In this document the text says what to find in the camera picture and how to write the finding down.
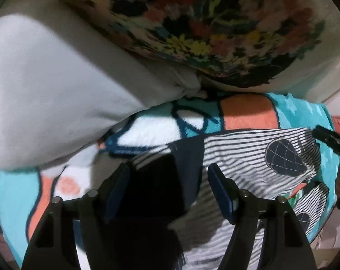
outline bolt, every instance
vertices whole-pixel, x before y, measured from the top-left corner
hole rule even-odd
[[[239,194],[240,194],[241,197],[246,198],[246,197],[249,196],[250,192],[248,190],[240,190]]]
[[[97,190],[90,190],[90,191],[88,191],[88,196],[89,197],[96,197],[97,196]]]
[[[61,198],[60,196],[55,196],[55,197],[52,198],[51,202],[52,202],[53,204],[57,204],[57,203],[59,203],[61,200],[62,200],[62,198]]]
[[[282,204],[284,204],[287,201],[287,199],[284,196],[277,196],[276,199],[278,202]]]

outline floral pattern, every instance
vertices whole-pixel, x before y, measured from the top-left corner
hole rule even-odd
[[[122,48],[241,88],[302,60],[325,27],[300,0],[67,1]]]

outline white cloth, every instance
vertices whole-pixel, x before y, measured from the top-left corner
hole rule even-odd
[[[8,0],[0,10],[0,169],[73,153],[129,115],[200,88],[189,69],[142,61],[57,0]]]

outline striped fabric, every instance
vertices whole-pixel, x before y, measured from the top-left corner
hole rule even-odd
[[[220,212],[207,181],[207,167],[217,163],[227,178],[255,196],[275,199],[292,192],[304,180],[312,179],[320,167],[320,151],[311,130],[240,130],[204,138],[203,174],[200,191],[190,211],[171,224],[186,257],[184,270],[217,269],[229,244],[234,226]],[[138,169],[152,159],[169,153],[164,145],[134,159]],[[303,196],[294,211],[303,218],[306,233],[324,211],[328,188],[321,183]],[[256,234],[249,269],[260,257],[264,229]]]

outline floral shirt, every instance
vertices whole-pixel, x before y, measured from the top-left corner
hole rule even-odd
[[[321,41],[301,0],[68,0],[122,48],[224,84],[269,83]]]

